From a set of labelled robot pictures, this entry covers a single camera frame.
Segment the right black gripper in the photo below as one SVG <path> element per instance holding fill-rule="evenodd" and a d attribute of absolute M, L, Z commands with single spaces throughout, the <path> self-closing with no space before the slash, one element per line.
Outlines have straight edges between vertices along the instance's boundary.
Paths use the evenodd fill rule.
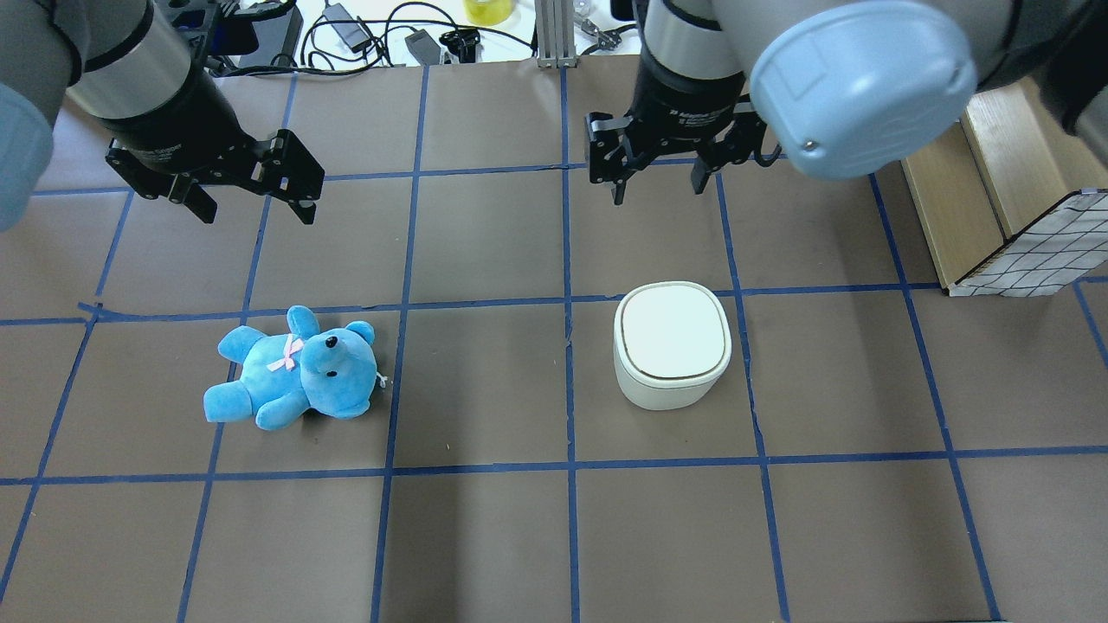
<path fill-rule="evenodd" d="M 768 124 L 743 96 L 743 71 L 711 80 L 676 74 L 657 61 L 638 67 L 632 106 L 626 115 L 589 112 L 585 118 L 589 181 L 611 190 L 614 205 L 625 201 L 627 182 L 645 161 L 695 151 L 693 193 L 701 195 L 709 177 L 727 164 L 752 161 L 771 166 L 763 153 Z"/>

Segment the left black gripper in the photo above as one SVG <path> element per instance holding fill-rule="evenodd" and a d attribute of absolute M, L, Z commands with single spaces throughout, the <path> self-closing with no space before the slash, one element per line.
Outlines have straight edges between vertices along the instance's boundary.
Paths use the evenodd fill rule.
<path fill-rule="evenodd" d="M 267 141 L 242 127 L 229 99 L 197 68 L 170 101 L 136 118 L 106 119 L 107 166 L 146 200 L 165 197 L 213 224 L 207 185 L 280 200 L 304 225 L 315 223 L 325 170 L 293 130 Z"/>

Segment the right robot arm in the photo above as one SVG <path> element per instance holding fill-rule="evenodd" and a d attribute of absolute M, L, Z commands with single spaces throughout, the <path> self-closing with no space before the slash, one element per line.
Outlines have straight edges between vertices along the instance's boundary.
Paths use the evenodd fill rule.
<path fill-rule="evenodd" d="M 863 177 L 1025 76 L 1105 161 L 1104 1 L 642 1 L 637 17 L 630 108 L 585 122 L 589 181 L 615 204 L 685 152 L 696 194 L 727 164 L 779 155 L 809 177 Z"/>

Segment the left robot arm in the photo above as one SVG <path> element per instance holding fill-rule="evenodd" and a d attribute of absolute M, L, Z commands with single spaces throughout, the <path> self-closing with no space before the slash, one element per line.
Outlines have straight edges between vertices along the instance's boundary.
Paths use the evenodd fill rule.
<path fill-rule="evenodd" d="M 4 1 L 3 229 L 23 218 L 64 100 L 107 130 L 106 162 L 146 200 L 213 223 L 207 186 L 285 202 L 306 225 L 325 176 L 300 137 L 252 137 L 197 52 L 154 1 Z"/>

